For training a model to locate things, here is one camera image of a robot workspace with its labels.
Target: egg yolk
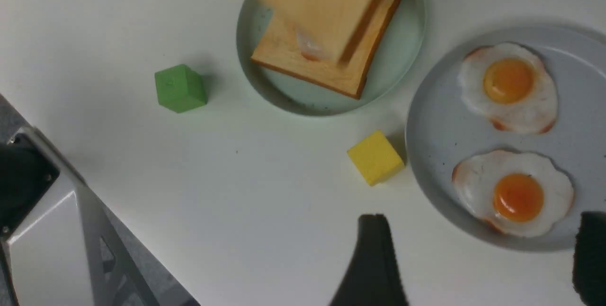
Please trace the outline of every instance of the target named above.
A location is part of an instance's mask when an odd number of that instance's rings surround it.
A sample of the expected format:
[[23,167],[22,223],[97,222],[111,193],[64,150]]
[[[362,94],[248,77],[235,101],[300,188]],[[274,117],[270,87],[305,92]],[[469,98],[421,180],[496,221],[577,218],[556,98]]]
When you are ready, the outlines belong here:
[[484,73],[484,91],[496,103],[515,103],[532,90],[533,68],[519,58],[504,58]]
[[543,207],[543,188],[527,174],[510,174],[494,187],[493,206],[511,222],[528,222]]

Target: table surface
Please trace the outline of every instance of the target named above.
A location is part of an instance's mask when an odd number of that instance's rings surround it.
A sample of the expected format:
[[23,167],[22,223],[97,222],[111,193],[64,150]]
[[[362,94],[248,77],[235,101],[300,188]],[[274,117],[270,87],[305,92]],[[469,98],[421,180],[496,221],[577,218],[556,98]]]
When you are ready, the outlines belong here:
[[[328,304],[363,213],[390,220],[413,306],[580,305],[571,251],[479,242],[410,169],[370,188],[346,150],[375,129],[403,137],[420,80],[455,45],[536,21],[605,32],[604,0],[427,1],[409,74],[345,116],[294,116],[256,94],[236,56],[243,0],[0,0],[0,91],[202,305]],[[158,106],[153,74],[178,63],[212,73],[206,107]]]

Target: round plate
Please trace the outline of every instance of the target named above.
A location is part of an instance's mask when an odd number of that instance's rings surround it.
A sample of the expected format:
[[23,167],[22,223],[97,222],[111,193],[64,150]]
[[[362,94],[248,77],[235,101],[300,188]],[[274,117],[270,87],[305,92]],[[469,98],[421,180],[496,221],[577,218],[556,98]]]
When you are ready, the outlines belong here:
[[[482,45],[513,42],[544,62],[558,90],[558,120],[542,135],[497,131],[461,101],[461,60]],[[586,210],[606,211],[606,46],[559,26],[524,26],[484,34],[448,53],[430,71],[410,106],[406,130],[409,160],[427,198],[448,220],[497,246],[531,252],[573,248]],[[540,153],[571,179],[575,199],[567,217],[541,237],[493,232],[457,199],[451,183],[457,163],[493,149]]]
[[271,104],[304,116],[333,116],[357,109],[390,90],[409,70],[426,30],[424,0],[402,0],[374,55],[360,100],[340,95],[251,62],[273,12],[257,0],[245,0],[238,19],[236,46],[249,82]]

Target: fried egg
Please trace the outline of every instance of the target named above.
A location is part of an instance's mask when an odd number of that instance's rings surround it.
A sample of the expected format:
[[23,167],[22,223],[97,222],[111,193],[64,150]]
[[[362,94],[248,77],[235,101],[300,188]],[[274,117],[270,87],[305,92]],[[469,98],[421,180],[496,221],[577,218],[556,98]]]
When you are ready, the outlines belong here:
[[459,200],[474,217],[504,234],[537,237],[563,219],[574,200],[569,177],[535,153],[496,150],[453,170]]
[[558,94],[541,59],[513,43],[470,52],[461,66],[461,99],[501,131],[547,133],[558,116]]

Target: green cube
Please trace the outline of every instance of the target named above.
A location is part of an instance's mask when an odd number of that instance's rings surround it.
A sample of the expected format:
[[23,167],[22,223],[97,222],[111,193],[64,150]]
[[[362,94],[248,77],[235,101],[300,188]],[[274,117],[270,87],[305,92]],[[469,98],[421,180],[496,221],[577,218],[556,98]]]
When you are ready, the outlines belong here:
[[180,64],[156,73],[158,103],[173,112],[182,113],[206,105],[202,76]]

